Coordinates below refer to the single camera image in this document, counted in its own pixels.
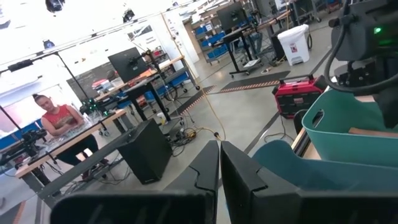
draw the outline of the floor mat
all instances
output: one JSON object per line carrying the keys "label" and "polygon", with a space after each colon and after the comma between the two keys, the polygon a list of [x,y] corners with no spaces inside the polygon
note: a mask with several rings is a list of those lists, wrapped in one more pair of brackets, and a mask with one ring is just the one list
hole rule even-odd
{"label": "floor mat", "polygon": [[4,214],[0,215],[0,223],[1,224],[18,224],[24,207],[25,207],[25,201],[12,207],[10,210],[8,210]]}
{"label": "floor mat", "polygon": [[280,78],[285,78],[290,71],[278,72],[260,77],[247,78],[244,80],[234,81],[227,84],[219,93],[227,93],[239,90],[249,90],[254,88],[262,88],[279,84]]}
{"label": "floor mat", "polygon": [[[207,94],[209,93],[212,89],[214,89],[216,86],[209,86],[209,87],[204,87],[203,91]],[[180,105],[173,113],[170,114],[170,116],[178,116],[180,114],[183,114],[187,110],[189,110],[193,105],[198,103],[202,98],[204,97],[203,92],[200,90],[197,92],[195,95],[193,95],[189,100],[187,100],[185,103]]]}

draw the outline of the metal shelving unit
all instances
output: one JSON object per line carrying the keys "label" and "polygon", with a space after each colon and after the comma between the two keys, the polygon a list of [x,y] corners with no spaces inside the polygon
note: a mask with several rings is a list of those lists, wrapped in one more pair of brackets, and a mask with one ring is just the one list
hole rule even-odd
{"label": "metal shelving unit", "polygon": [[226,48],[213,48],[209,45],[214,44],[223,35],[220,20],[216,14],[207,16],[201,21],[192,24],[192,29],[207,63],[211,64],[214,61],[218,61],[220,57],[228,52]]}

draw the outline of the white trash can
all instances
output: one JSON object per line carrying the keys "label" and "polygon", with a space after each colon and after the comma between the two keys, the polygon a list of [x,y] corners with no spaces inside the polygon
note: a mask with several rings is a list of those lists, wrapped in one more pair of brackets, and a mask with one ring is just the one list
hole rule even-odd
{"label": "white trash can", "polygon": [[305,31],[307,30],[308,25],[303,24],[278,35],[290,66],[310,60],[307,40],[305,39]]}

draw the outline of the metal pole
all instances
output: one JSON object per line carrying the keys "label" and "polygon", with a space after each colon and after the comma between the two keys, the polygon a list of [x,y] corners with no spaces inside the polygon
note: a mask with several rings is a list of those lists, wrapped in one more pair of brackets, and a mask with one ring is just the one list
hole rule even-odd
{"label": "metal pole", "polygon": [[72,74],[72,71],[69,69],[68,65],[63,61],[61,55],[58,52],[54,53],[56,56],[58,56],[61,59],[61,62],[63,63],[63,65],[65,66],[65,68],[68,70],[70,76],[73,78],[73,80],[77,83],[77,85],[79,86],[80,90],[83,92],[83,94],[85,95],[85,97],[88,99],[90,99],[86,93],[86,91],[83,89],[83,87],[81,87],[80,83],[78,82],[78,80],[76,79],[76,77]]}

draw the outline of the teal plastic bin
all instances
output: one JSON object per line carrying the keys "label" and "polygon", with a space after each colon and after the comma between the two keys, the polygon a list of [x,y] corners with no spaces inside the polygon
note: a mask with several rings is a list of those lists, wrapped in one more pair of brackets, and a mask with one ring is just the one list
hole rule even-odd
{"label": "teal plastic bin", "polygon": [[[314,125],[319,111],[323,117]],[[323,160],[398,167],[398,138],[348,134],[350,128],[398,132],[384,127],[375,102],[363,103],[350,93],[329,90],[311,106],[302,123]]]}
{"label": "teal plastic bin", "polygon": [[396,192],[398,169],[303,159],[285,141],[262,146],[252,157],[275,175],[306,191]]}

